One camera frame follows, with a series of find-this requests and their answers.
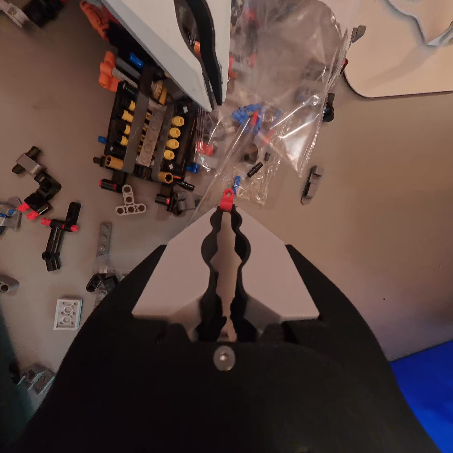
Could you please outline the crumpled bag of lego pins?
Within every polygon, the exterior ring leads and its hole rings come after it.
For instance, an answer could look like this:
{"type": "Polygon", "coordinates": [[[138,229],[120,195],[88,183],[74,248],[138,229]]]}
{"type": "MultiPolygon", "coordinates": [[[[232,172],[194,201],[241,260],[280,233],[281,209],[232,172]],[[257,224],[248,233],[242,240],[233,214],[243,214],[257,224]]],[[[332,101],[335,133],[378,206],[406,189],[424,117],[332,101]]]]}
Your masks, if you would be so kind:
{"type": "Polygon", "coordinates": [[[243,203],[265,205],[281,161],[282,114],[267,102],[199,113],[195,156],[210,174],[199,207],[213,207],[225,189],[243,203]]]}

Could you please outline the grey T-shaped lego beam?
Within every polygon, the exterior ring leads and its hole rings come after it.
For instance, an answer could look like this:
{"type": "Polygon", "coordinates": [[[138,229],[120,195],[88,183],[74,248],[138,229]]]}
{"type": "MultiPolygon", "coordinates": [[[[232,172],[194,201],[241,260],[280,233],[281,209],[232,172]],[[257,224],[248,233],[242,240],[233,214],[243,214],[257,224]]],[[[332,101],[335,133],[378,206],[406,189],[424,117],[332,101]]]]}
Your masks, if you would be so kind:
{"type": "Polygon", "coordinates": [[[117,216],[128,216],[145,213],[147,207],[143,203],[136,202],[131,185],[125,184],[122,187],[123,205],[115,208],[117,216]]]}

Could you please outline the grey lego wedge blue pin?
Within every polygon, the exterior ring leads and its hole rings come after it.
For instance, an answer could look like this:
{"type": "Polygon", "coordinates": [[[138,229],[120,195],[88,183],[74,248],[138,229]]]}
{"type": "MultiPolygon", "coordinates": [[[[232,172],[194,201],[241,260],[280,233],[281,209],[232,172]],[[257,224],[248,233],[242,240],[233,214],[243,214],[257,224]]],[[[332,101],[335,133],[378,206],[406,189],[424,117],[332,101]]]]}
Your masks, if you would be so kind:
{"type": "Polygon", "coordinates": [[[8,230],[20,229],[22,212],[19,211],[19,206],[21,204],[19,197],[10,197],[7,201],[0,202],[0,235],[4,235],[8,230]]]}

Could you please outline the orange lego brick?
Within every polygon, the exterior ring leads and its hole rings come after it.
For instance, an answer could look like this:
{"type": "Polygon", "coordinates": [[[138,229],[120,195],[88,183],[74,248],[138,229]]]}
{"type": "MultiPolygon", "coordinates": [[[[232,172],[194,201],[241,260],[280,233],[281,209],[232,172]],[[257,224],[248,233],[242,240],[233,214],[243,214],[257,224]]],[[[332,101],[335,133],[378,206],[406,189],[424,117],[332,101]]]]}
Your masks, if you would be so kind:
{"type": "Polygon", "coordinates": [[[104,60],[100,63],[99,85],[102,88],[108,89],[116,93],[120,79],[116,77],[114,71],[116,70],[116,56],[107,51],[104,60]]]}

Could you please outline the black lego brick red pins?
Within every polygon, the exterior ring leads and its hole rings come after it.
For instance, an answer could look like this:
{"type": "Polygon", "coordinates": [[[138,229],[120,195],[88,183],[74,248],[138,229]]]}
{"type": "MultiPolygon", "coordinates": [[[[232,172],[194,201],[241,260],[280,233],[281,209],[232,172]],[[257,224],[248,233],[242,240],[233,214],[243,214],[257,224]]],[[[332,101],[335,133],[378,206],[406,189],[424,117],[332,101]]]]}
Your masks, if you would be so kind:
{"type": "Polygon", "coordinates": [[[35,220],[39,216],[42,216],[46,212],[49,212],[53,209],[52,205],[49,203],[44,203],[42,205],[29,205],[26,202],[23,202],[17,207],[17,210],[22,213],[26,213],[26,218],[29,220],[35,220]]]}

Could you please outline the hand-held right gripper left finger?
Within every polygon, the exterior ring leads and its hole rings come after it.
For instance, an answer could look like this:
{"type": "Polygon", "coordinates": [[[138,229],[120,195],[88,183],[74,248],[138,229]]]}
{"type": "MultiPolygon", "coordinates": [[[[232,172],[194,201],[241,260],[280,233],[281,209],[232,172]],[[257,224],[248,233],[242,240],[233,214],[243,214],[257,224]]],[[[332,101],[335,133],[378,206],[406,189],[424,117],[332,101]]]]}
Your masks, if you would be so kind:
{"type": "Polygon", "coordinates": [[[182,325],[191,340],[216,342],[225,325],[217,294],[222,210],[212,208],[169,241],[139,297],[136,319],[182,325]]]}

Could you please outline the dark grey lego slope bracket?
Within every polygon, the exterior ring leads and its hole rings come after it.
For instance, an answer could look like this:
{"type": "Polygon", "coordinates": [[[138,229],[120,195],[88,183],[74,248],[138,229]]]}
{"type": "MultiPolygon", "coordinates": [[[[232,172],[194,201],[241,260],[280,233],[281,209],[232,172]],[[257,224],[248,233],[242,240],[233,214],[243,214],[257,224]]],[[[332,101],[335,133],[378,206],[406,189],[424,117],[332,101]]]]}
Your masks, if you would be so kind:
{"type": "Polygon", "coordinates": [[[18,385],[23,384],[36,396],[42,395],[53,383],[56,373],[41,364],[27,367],[20,375],[18,385]]]}

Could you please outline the orange lego piece light blue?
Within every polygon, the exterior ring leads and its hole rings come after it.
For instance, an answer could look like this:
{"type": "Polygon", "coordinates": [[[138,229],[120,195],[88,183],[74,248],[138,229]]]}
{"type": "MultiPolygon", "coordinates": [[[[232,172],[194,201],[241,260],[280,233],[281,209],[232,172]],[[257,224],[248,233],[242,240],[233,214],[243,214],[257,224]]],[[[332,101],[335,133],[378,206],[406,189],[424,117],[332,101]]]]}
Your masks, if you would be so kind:
{"type": "Polygon", "coordinates": [[[94,4],[91,1],[79,1],[82,12],[87,17],[91,26],[98,32],[105,42],[109,42],[107,32],[110,27],[110,19],[104,5],[94,4]]]}

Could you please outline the black lego chassis assembly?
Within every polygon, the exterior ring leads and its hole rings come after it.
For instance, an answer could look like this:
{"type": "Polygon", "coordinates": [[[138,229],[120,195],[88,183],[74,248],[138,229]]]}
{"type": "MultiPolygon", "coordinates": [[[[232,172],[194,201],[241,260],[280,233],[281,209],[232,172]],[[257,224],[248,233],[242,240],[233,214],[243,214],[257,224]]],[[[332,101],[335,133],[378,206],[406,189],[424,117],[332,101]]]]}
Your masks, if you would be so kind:
{"type": "Polygon", "coordinates": [[[116,56],[115,93],[103,155],[93,159],[112,172],[109,180],[119,192],[128,177],[189,191],[185,181],[193,151],[197,105],[155,62],[146,63],[129,53],[116,56]]]}

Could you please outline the white rounded board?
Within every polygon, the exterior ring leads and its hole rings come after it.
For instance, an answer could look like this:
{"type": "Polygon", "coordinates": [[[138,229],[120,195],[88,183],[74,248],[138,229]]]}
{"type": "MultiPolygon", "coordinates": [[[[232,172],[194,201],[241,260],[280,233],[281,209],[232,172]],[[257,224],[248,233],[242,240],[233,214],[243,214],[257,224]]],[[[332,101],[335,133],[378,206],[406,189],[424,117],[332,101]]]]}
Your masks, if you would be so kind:
{"type": "Polygon", "coordinates": [[[357,15],[365,34],[348,51],[345,78],[366,98],[452,92],[452,44],[425,44],[416,20],[388,1],[362,1],[357,15]]]}

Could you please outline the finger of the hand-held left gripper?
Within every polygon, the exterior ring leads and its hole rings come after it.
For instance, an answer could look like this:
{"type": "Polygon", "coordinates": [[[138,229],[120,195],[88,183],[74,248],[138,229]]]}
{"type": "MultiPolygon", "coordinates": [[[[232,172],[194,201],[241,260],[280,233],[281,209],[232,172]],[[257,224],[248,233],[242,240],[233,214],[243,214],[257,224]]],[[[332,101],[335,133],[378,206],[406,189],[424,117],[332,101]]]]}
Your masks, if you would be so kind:
{"type": "Polygon", "coordinates": [[[212,111],[213,97],[206,85],[206,73],[183,36],[174,1],[108,0],[105,5],[182,91],[212,111]]]}
{"type": "Polygon", "coordinates": [[[230,0],[188,0],[200,45],[201,95],[191,95],[200,106],[221,106],[226,99],[230,61],[230,0]]]}

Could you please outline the grey black lego axle connector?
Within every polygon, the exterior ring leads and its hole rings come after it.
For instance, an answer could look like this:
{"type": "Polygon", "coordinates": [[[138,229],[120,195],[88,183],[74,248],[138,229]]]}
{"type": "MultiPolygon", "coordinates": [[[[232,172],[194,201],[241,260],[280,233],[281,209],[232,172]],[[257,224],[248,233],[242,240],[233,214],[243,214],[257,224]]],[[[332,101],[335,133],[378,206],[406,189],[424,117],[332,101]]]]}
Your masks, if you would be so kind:
{"type": "Polygon", "coordinates": [[[40,148],[33,146],[28,152],[19,156],[12,168],[12,172],[17,175],[27,172],[37,176],[44,169],[38,162],[41,152],[40,148]]]}

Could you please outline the clear bag grey lego pieces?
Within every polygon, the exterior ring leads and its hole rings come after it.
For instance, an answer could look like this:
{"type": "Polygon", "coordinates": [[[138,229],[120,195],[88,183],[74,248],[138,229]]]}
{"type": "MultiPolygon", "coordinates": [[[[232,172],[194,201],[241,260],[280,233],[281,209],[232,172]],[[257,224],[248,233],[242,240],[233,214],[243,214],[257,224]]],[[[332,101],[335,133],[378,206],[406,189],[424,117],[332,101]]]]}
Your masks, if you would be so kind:
{"type": "Polygon", "coordinates": [[[340,75],[359,1],[237,1],[226,104],[260,104],[269,144],[303,173],[340,75]]]}

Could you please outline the black angled lego liftarm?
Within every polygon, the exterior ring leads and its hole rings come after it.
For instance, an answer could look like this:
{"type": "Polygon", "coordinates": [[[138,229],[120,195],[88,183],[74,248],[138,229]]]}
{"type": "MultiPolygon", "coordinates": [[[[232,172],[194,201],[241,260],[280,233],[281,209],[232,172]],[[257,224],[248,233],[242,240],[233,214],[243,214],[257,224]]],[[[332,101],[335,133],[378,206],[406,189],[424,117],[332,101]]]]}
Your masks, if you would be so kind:
{"type": "Polygon", "coordinates": [[[41,224],[50,228],[48,242],[42,259],[48,272],[61,269],[61,248],[66,233],[79,231],[77,224],[81,210],[81,203],[71,202],[64,220],[42,218],[41,224]]]}

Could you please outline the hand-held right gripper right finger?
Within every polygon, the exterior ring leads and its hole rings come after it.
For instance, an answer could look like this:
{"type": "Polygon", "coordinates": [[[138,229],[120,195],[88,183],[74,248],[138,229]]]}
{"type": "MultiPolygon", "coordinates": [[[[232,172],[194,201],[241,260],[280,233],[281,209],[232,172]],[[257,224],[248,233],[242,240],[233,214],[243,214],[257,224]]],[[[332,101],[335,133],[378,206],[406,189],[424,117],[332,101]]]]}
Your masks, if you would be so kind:
{"type": "Polygon", "coordinates": [[[270,325],[319,318],[286,244],[241,208],[231,211],[240,259],[230,319],[238,342],[256,341],[270,325]]]}

